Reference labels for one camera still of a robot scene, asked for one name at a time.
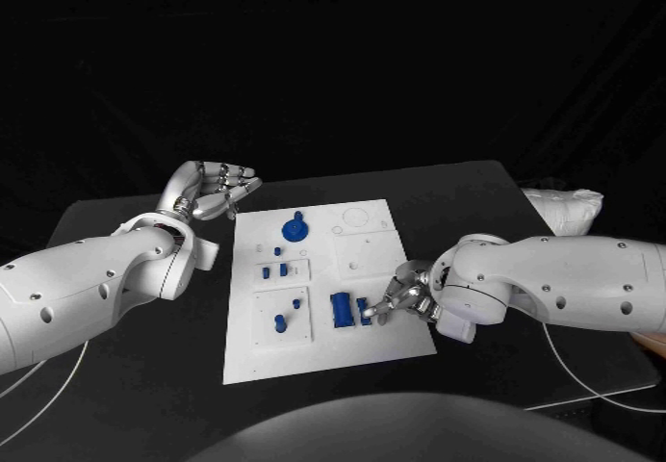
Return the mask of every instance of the gray object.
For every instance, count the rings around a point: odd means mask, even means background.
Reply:
[[[339,399],[257,424],[188,462],[649,459],[505,404],[427,393]]]

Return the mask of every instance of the small hole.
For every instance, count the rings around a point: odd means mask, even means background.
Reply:
[[[635,310],[635,307],[629,301],[623,301],[620,305],[620,311],[623,315],[632,314],[632,311]]]
[[[108,286],[106,284],[100,284],[98,288],[101,299],[106,300],[108,297]]]
[[[54,320],[54,310],[49,307],[42,308],[39,316],[42,317],[42,321],[49,323]]]

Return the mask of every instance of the black table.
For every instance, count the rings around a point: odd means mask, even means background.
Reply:
[[[155,210],[160,195],[80,201],[67,210],[49,246],[110,235]],[[434,260],[472,233],[511,242],[552,235],[501,163],[408,168],[268,183],[241,211],[384,198],[408,259]],[[222,386],[235,224],[194,221],[221,244],[212,271],[195,272],[175,300],[134,308],[91,340],[84,363],[52,408],[0,448],[3,460],[183,460],[243,428],[330,399],[400,391],[486,398],[524,408],[590,397],[564,372],[541,324],[516,310],[479,326],[466,345],[440,336],[437,355]],[[601,393],[649,387],[659,374],[629,334],[551,327],[561,354]],[[42,409],[80,356],[54,358],[2,402],[5,438]],[[0,389],[25,374],[0,377]],[[632,396],[622,397],[632,402]]]

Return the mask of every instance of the blue object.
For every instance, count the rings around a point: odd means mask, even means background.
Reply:
[[[364,318],[364,311],[368,309],[368,300],[365,298],[356,299],[358,313],[361,315],[361,324],[371,325],[372,321],[369,318]]]
[[[294,219],[281,227],[281,235],[292,243],[299,243],[309,237],[309,225],[303,221],[300,212],[294,214]]]
[[[287,330],[287,321],[283,315],[276,316],[276,331],[281,334]]]
[[[338,327],[354,326],[354,315],[351,306],[351,295],[346,292],[339,292],[330,296],[333,303],[333,321]]]

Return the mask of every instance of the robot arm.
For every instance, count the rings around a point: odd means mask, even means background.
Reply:
[[[48,248],[2,267],[0,374],[78,346],[134,306],[178,299],[194,270],[209,270],[218,253],[218,244],[195,236],[191,219],[224,212],[234,219],[237,201],[261,186],[251,176],[251,168],[186,162],[156,213],[134,217],[111,236]]]
[[[476,324],[502,322],[509,306],[552,324],[665,332],[665,257],[665,245],[596,236],[515,244],[490,235],[465,236],[433,265],[408,262],[398,268],[397,295],[364,315],[405,307],[467,343]],[[408,299],[410,292],[417,298]]]

